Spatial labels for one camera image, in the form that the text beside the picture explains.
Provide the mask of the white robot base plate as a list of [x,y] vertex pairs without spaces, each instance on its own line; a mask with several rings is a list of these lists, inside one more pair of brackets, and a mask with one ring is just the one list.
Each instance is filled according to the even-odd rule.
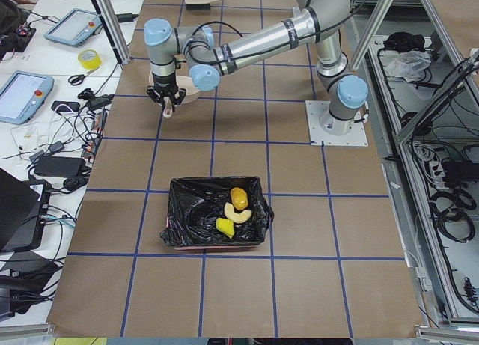
[[367,147],[362,113],[352,120],[337,120],[329,114],[329,101],[305,102],[310,144],[314,146]]

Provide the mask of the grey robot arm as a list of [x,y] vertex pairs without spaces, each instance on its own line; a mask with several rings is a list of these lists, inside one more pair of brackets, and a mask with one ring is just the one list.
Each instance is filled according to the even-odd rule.
[[317,47],[317,76],[331,98],[330,116],[343,122],[353,120],[366,101],[368,87],[351,73],[341,49],[339,28],[352,16],[352,0],[296,2],[297,15],[220,46],[214,45],[207,25],[174,28],[165,19],[146,21],[144,42],[153,80],[147,87],[148,96],[161,105],[183,102],[186,92],[177,84],[177,55],[186,59],[194,86],[211,91],[221,76],[311,43]]

